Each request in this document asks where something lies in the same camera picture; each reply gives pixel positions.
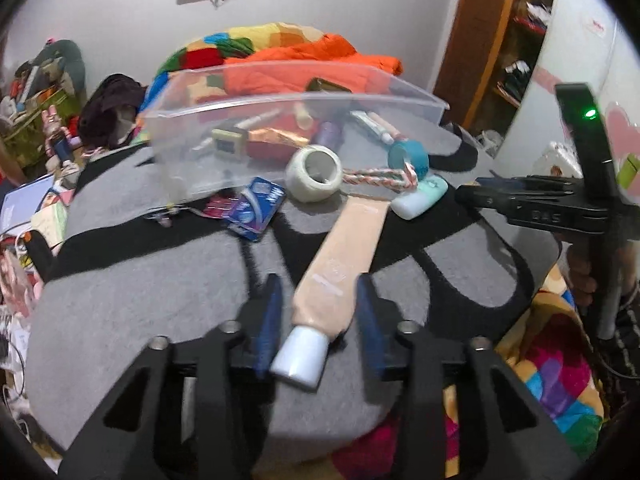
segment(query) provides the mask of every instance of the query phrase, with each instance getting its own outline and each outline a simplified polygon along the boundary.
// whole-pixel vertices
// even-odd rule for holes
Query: orange fabric
[[[265,64],[242,70],[241,66],[257,61],[333,61],[314,68]],[[315,77],[339,84],[354,93],[385,93],[388,78],[372,76],[370,67],[392,75],[402,73],[402,63],[391,56],[365,56],[359,54],[351,43],[337,34],[325,34],[313,43],[266,48],[244,59],[228,58],[225,65],[238,67],[225,70],[225,90],[229,95],[279,94],[302,92]]]

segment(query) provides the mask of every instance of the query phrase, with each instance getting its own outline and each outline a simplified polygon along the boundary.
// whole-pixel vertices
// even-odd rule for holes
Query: blue packet
[[[284,198],[283,187],[257,176],[242,190],[238,202],[225,218],[226,226],[255,242],[267,228]]]

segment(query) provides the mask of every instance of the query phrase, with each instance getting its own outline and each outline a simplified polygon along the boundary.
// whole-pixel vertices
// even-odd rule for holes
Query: braided rope
[[[344,170],[342,181],[346,184],[369,184],[370,186],[386,187],[395,191],[415,189],[418,186],[418,176],[414,167],[407,161],[404,169],[391,170],[389,168],[374,168],[372,170]]]

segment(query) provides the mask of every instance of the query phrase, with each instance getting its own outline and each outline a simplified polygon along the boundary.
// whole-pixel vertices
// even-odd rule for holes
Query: plastic storage box
[[[342,62],[242,63],[176,73],[145,112],[169,199],[183,203],[255,176],[282,182],[319,130],[341,131],[345,168],[385,166],[385,144],[357,115],[420,140],[449,105],[375,68]]]

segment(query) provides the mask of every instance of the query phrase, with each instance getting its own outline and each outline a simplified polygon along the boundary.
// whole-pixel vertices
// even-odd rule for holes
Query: purple bottle
[[[344,142],[342,127],[329,121],[320,124],[318,132],[311,139],[312,144],[320,144],[337,153]]]

